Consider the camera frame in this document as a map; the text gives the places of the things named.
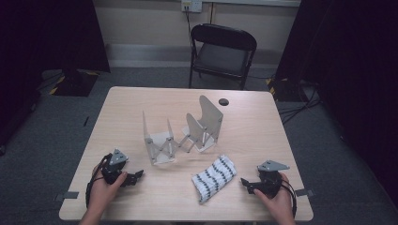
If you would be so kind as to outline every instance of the gray carpet floor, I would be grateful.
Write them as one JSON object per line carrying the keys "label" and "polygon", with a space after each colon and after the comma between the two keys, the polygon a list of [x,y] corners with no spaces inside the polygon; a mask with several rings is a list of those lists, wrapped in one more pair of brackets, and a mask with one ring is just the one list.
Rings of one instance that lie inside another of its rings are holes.
{"label": "gray carpet floor", "polygon": [[[247,91],[268,91],[264,78],[274,72],[253,68]],[[113,86],[187,88],[189,69],[112,68],[111,73],[99,75],[88,97],[49,95],[57,73],[43,74],[49,80],[42,84],[36,109],[0,157],[0,224],[76,224],[59,218],[62,202],[55,197],[68,191],[108,90]],[[238,90],[238,83],[196,75],[193,87]],[[304,89],[308,95],[313,90]],[[302,105],[277,102],[281,111]],[[315,193],[310,198],[314,219],[302,224],[398,224],[390,199],[368,166],[341,140],[337,123],[323,104],[298,113],[284,128],[304,186]]]}

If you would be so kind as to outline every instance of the chair seat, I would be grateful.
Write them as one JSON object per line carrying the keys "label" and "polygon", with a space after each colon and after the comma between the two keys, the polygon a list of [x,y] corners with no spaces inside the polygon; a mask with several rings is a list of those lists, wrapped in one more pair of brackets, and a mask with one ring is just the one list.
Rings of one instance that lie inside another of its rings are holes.
{"label": "chair seat", "polygon": [[194,70],[202,69],[242,77],[248,57],[247,51],[204,44],[193,62]]}

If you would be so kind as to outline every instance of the wall outlet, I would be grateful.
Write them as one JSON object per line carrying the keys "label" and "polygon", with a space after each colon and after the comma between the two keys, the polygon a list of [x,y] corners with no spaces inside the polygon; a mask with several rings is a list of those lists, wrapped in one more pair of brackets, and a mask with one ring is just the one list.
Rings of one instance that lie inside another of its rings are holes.
{"label": "wall outlet", "polygon": [[202,12],[202,1],[199,0],[181,0],[181,11]]}

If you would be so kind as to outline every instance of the wooden table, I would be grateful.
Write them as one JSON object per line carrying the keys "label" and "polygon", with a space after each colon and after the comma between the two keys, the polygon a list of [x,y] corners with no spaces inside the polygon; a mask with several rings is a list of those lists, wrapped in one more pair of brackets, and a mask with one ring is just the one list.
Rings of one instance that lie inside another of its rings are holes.
{"label": "wooden table", "polygon": [[[218,143],[203,153],[177,151],[176,160],[152,166],[145,148],[143,111],[149,133],[167,130],[170,120],[175,140],[187,125],[186,114],[201,117],[199,97],[206,96],[223,113]],[[221,106],[220,98],[229,100]],[[264,221],[272,220],[266,207],[242,186],[240,177],[259,182],[257,165],[271,159],[290,166],[283,171],[294,189],[304,188],[296,161],[268,92],[113,87],[105,99],[69,191],[77,199],[65,199],[59,216],[78,220],[85,212],[84,194],[93,168],[103,156],[119,148],[130,161],[124,171],[144,176],[136,186],[123,187],[102,219],[134,221]],[[191,180],[219,155],[234,163],[237,176],[204,204]],[[297,221],[308,221],[313,211],[307,196],[298,197]]]}

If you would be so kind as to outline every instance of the black circular object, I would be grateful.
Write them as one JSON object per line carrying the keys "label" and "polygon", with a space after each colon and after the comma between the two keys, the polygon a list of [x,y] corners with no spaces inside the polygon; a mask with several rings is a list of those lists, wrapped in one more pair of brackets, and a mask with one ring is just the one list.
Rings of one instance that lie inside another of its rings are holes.
{"label": "black circular object", "polygon": [[229,104],[229,101],[226,98],[220,98],[219,103],[222,106],[227,106]]}

